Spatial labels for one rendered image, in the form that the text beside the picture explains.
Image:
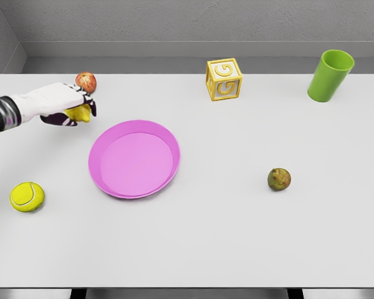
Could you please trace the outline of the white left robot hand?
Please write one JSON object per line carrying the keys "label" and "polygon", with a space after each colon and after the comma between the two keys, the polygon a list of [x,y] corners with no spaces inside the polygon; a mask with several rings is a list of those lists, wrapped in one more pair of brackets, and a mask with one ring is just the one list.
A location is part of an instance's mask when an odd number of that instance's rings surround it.
{"label": "white left robot hand", "polygon": [[30,92],[36,102],[37,114],[49,125],[77,126],[79,122],[72,121],[64,110],[88,104],[91,108],[90,117],[97,116],[97,107],[91,94],[78,85],[62,82],[43,86]]}

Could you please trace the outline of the yellow lemon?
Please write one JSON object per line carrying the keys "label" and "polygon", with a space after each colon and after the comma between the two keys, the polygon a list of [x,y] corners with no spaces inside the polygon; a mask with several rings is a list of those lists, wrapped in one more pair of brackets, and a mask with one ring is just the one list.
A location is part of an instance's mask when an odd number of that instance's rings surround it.
{"label": "yellow lemon", "polygon": [[72,120],[76,122],[90,121],[91,108],[88,104],[79,105],[74,108],[64,110],[64,113]]}

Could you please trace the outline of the pink round plate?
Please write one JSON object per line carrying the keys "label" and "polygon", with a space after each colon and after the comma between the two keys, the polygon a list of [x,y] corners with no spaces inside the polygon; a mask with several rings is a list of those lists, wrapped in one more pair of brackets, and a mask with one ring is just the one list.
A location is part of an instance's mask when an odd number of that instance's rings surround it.
{"label": "pink round plate", "polygon": [[129,120],[95,140],[88,166],[92,181],[103,192],[138,199],[163,189],[174,178],[180,159],[171,131],[153,121]]}

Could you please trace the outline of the red apple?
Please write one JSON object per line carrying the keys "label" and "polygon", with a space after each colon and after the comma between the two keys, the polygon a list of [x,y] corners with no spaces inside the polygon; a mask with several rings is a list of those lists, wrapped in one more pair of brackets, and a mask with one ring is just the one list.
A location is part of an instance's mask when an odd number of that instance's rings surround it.
{"label": "red apple", "polygon": [[77,74],[75,82],[82,87],[87,93],[93,93],[97,87],[95,75],[91,72],[82,72]]}

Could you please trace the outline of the yellow tennis ball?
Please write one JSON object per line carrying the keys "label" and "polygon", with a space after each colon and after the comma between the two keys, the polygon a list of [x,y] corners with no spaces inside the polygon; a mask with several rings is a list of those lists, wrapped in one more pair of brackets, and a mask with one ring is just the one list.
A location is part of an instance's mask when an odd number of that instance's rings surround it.
{"label": "yellow tennis ball", "polygon": [[35,182],[24,182],[15,186],[10,195],[11,206],[19,212],[32,212],[43,205],[45,192]]}

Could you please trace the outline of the yellow letter G block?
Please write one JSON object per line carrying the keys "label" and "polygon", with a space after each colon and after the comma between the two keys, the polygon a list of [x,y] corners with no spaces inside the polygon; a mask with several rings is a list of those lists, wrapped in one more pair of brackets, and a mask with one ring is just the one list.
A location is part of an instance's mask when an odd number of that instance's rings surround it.
{"label": "yellow letter G block", "polygon": [[213,102],[238,98],[242,84],[242,73],[236,59],[207,61],[205,83]]}

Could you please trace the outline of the brownish green pear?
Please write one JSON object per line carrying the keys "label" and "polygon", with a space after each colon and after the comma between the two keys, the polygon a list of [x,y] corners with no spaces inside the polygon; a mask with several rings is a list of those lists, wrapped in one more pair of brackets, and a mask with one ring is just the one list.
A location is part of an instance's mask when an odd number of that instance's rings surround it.
{"label": "brownish green pear", "polygon": [[273,191],[283,191],[291,184],[290,172],[284,168],[273,168],[267,177],[268,186]]}

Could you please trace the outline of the green plastic cup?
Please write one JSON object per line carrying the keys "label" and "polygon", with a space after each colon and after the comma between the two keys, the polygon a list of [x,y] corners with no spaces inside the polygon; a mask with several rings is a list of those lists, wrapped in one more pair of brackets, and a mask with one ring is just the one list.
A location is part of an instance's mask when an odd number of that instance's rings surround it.
{"label": "green plastic cup", "polygon": [[308,96],[316,102],[329,102],[354,65],[353,57],[347,52],[325,51],[307,89]]}

